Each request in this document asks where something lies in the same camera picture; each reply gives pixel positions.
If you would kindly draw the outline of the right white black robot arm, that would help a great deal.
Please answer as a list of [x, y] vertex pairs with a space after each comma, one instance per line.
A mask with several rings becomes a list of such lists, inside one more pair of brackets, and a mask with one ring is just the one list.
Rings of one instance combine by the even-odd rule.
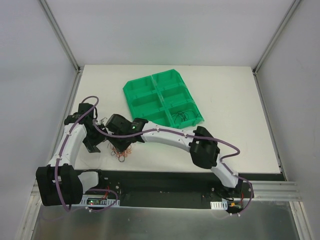
[[175, 147], [188, 152], [195, 166], [211, 170], [228, 196], [234, 198], [243, 191], [238, 173], [224, 163], [225, 158], [239, 155], [240, 149], [224, 140], [214, 138], [203, 126], [183, 130], [159, 125], [143, 118], [129, 121], [119, 114], [113, 114], [105, 127], [108, 131], [107, 139], [119, 152], [125, 151], [136, 142]]

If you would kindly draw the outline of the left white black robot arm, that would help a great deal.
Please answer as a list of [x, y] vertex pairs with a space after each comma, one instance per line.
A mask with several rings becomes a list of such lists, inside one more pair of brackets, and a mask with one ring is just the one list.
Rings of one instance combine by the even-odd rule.
[[99, 178], [97, 170], [77, 173], [76, 159], [81, 145], [89, 153], [100, 153], [97, 145], [106, 140], [93, 126], [98, 117], [97, 108], [82, 102], [78, 110], [64, 120], [63, 136], [58, 149], [46, 166], [38, 167], [35, 173], [42, 204], [48, 206], [76, 205], [88, 190], [99, 195], [106, 183]]

